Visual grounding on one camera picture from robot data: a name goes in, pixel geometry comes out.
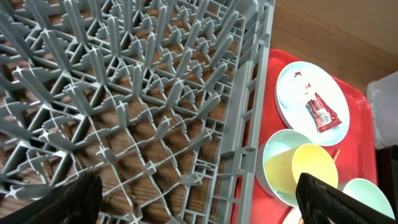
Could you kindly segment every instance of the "ketchup packet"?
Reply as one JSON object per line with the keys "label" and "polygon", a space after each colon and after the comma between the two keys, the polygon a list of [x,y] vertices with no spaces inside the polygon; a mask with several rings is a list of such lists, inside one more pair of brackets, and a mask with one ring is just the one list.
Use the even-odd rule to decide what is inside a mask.
{"label": "ketchup packet", "polygon": [[308,83],[305,89],[305,95],[308,98],[306,107],[311,112],[312,117],[317,124],[319,133],[325,132],[341,124],[341,120],[338,118],[336,112],[325,103],[321,96],[313,89],[311,84]]}

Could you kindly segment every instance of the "plastic peg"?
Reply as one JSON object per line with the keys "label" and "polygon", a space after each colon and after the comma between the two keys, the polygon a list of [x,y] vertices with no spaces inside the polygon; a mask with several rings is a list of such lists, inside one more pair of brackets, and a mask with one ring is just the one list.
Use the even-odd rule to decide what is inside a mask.
{"label": "plastic peg", "polygon": [[88,52],[88,55],[90,56],[97,82],[105,85],[108,82],[108,75],[106,74],[104,55],[101,49],[93,48]]}
{"label": "plastic peg", "polygon": [[0,132],[13,138],[19,138],[25,142],[29,142],[30,137],[33,135],[32,132],[20,127],[19,125],[13,124],[6,119],[0,119]]}
{"label": "plastic peg", "polygon": [[163,139],[163,137],[170,128],[171,120],[172,120],[171,118],[168,118],[166,116],[162,118],[162,121],[160,122],[159,126],[156,129],[156,135],[155,135],[156,137],[158,137],[159,139]]}
{"label": "plastic peg", "polygon": [[228,69],[228,65],[225,62],[221,62],[216,70],[210,75],[209,79],[205,82],[204,89],[210,91],[214,89],[214,85],[220,80],[220,78],[225,74]]}
{"label": "plastic peg", "polygon": [[169,7],[169,10],[167,11],[167,17],[166,17],[166,23],[169,23],[170,20],[172,19],[172,15],[174,12],[174,6],[177,4],[178,0],[168,0],[167,1],[167,6]]}
{"label": "plastic peg", "polygon": [[149,161],[144,165],[145,171],[144,173],[146,175],[154,175],[156,173],[156,165],[152,162]]}
{"label": "plastic peg", "polygon": [[52,30],[43,30],[40,35],[43,40],[46,48],[51,52],[57,61],[58,67],[64,71],[72,70],[72,65],[69,62],[69,59],[59,44],[58,38]]}
{"label": "plastic peg", "polygon": [[12,16],[15,12],[15,9],[8,1],[0,1],[0,10],[7,13],[9,16]]}
{"label": "plastic peg", "polygon": [[166,108],[171,108],[176,103],[177,99],[181,95],[182,88],[184,86],[184,80],[176,78],[172,89],[170,90],[170,94],[166,100]]}
{"label": "plastic peg", "polygon": [[222,40],[220,46],[217,46],[217,50],[214,53],[213,57],[210,60],[210,66],[214,67],[224,56],[225,52],[228,50],[229,46],[231,46],[234,37],[231,34],[228,34],[225,40]]}
{"label": "plastic peg", "polygon": [[101,10],[101,1],[99,0],[89,0],[88,4],[90,5],[91,16],[98,20],[102,20],[102,10]]}
{"label": "plastic peg", "polygon": [[177,71],[175,72],[175,78],[182,78],[183,74],[187,70],[189,62],[191,61],[192,55],[193,50],[188,47],[185,53],[182,55],[180,64],[178,65]]}
{"label": "plastic peg", "polygon": [[198,6],[197,15],[195,16],[194,21],[201,21],[205,12],[207,10],[207,6],[209,5],[209,0],[202,0]]}
{"label": "plastic peg", "polygon": [[110,17],[108,19],[108,27],[111,54],[118,57],[121,55],[119,19],[117,17]]}
{"label": "plastic peg", "polygon": [[52,24],[47,14],[44,0],[25,0],[25,5],[35,17],[41,29],[51,29]]}
{"label": "plastic peg", "polygon": [[145,68],[152,68],[152,62],[154,61],[156,50],[156,34],[150,33],[148,36],[147,47],[145,51]]}
{"label": "plastic peg", "polygon": [[142,218],[141,208],[133,205],[132,210],[129,212],[129,224],[140,224]]}
{"label": "plastic peg", "polygon": [[128,103],[121,103],[116,107],[116,112],[118,115],[119,126],[123,128],[127,128],[129,126],[129,104]]}
{"label": "plastic peg", "polygon": [[81,44],[87,44],[88,38],[85,30],[84,20],[80,15],[80,10],[75,0],[65,0],[65,9],[67,10],[70,24],[75,33],[77,41]]}
{"label": "plastic peg", "polygon": [[188,223],[178,216],[174,217],[171,215],[170,220],[166,224],[188,224]]}
{"label": "plastic peg", "polygon": [[142,9],[144,8],[144,0],[135,0],[136,2],[136,9],[139,12],[142,12]]}
{"label": "plastic peg", "polygon": [[12,72],[28,90],[30,90],[41,102],[51,104],[53,96],[51,93],[38,81],[31,70],[21,69],[17,67]]}
{"label": "plastic peg", "polygon": [[189,148],[190,149],[198,149],[204,146],[206,143],[211,141],[211,132],[209,131],[201,131],[196,137],[189,140]]}
{"label": "plastic peg", "polygon": [[63,4],[65,0],[58,0],[58,4],[60,5],[61,11],[66,12],[65,5]]}
{"label": "plastic peg", "polygon": [[81,114],[85,116],[89,116],[91,114],[93,109],[91,108],[86,96],[78,86],[70,86],[66,90],[66,93],[75,103]]}
{"label": "plastic peg", "polygon": [[228,9],[226,10],[222,20],[221,20],[221,26],[223,27],[227,21],[230,19],[231,15],[235,11],[235,9],[238,7],[238,5],[241,3],[242,0],[235,0],[232,1],[231,4],[229,5]]}
{"label": "plastic peg", "polygon": [[144,80],[141,65],[136,65],[134,67],[132,75],[132,95],[138,97],[141,95],[142,81]]}
{"label": "plastic peg", "polygon": [[207,101],[198,109],[197,118],[204,119],[210,111],[212,111],[217,104],[221,101],[221,95],[213,93]]}
{"label": "plastic peg", "polygon": [[26,44],[23,36],[18,33],[8,17],[0,11],[0,32],[24,58],[31,58],[33,51]]}
{"label": "plastic peg", "polygon": [[156,25],[156,34],[157,34],[156,46],[160,46],[163,40],[163,33],[166,26],[167,11],[168,7],[165,5],[163,5],[159,9],[159,18],[157,20],[157,25]]}
{"label": "plastic peg", "polygon": [[179,184],[183,184],[186,186],[198,186],[202,184],[202,178],[203,177],[199,177],[198,174],[181,175]]}
{"label": "plastic peg", "polygon": [[6,197],[25,200],[44,197],[55,189],[55,186],[49,186],[47,184],[11,185],[10,189],[11,191]]}
{"label": "plastic peg", "polygon": [[235,25],[236,20],[238,20],[239,13],[234,11],[231,15],[231,18],[227,20],[223,28],[221,29],[220,33],[217,36],[216,46],[218,46],[221,41],[223,41],[229,32],[231,31],[232,27]]}
{"label": "plastic peg", "polygon": [[100,147],[99,151],[95,154],[101,161],[104,163],[110,162],[112,163],[114,160],[116,160],[116,156],[112,152],[110,148],[103,148]]}
{"label": "plastic peg", "polygon": [[65,152],[72,152],[76,148],[74,143],[70,142],[69,140],[65,139],[57,133],[44,131],[39,139],[43,142],[49,143],[56,149],[60,149]]}
{"label": "plastic peg", "polygon": [[0,73],[0,90],[12,91],[12,83]]}
{"label": "plastic peg", "polygon": [[200,21],[196,21],[192,27],[191,27],[191,31],[189,33],[189,37],[187,39],[187,42],[185,43],[185,48],[184,48],[184,52],[188,49],[188,48],[192,48],[193,45],[195,44],[196,39],[198,38],[199,35],[199,31],[201,28],[201,22]]}
{"label": "plastic peg", "polygon": [[124,31],[131,33],[132,30],[132,0],[123,1],[123,25]]}

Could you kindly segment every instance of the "red plastic tray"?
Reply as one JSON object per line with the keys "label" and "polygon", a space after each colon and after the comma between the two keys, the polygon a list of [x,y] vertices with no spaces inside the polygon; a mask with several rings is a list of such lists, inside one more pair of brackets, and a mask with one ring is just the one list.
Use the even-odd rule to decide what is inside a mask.
{"label": "red plastic tray", "polygon": [[[281,120],[276,109],[274,93],[275,85],[280,71],[289,63],[300,59],[282,50],[269,52],[266,92],[262,111],[259,146],[264,144],[275,132],[287,128]],[[349,108],[349,130],[339,144],[325,147],[333,156],[340,149],[336,160],[339,182],[347,182],[353,178],[361,177],[377,184],[376,151],[374,148],[372,111],[366,97],[349,84],[333,77],[343,91]],[[236,198],[240,197],[241,183],[236,187]],[[253,199],[251,204],[250,223],[268,224],[282,223],[290,211],[290,207],[268,196],[254,181]],[[237,214],[233,208],[232,222]]]}

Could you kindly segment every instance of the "plate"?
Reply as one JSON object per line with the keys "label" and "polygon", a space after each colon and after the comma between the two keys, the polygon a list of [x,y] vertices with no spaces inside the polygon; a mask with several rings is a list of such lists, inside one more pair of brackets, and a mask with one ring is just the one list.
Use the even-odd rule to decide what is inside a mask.
{"label": "plate", "polygon": [[[286,103],[286,97],[283,97],[282,101],[284,103],[281,103],[280,99],[286,95],[286,90],[294,89],[292,84],[297,72],[301,72],[304,75],[305,80],[314,87],[325,103],[336,112],[342,122],[339,126],[319,133],[315,120],[305,106],[305,102],[297,102],[297,96],[294,96],[291,97],[291,102],[288,103]],[[314,144],[333,146],[342,141],[348,132],[349,110],[342,90],[326,71],[312,63],[293,62],[284,67],[279,74],[275,87],[275,103],[285,125],[288,128],[300,131],[309,137]]]}

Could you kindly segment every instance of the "light green bowl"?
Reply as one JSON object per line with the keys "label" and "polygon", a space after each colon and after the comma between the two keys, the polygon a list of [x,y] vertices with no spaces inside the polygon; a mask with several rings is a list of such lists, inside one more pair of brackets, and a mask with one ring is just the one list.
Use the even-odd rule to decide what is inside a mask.
{"label": "light green bowl", "polygon": [[394,212],[386,196],[374,183],[366,179],[355,178],[347,183],[339,184],[337,188],[357,201],[395,219]]}

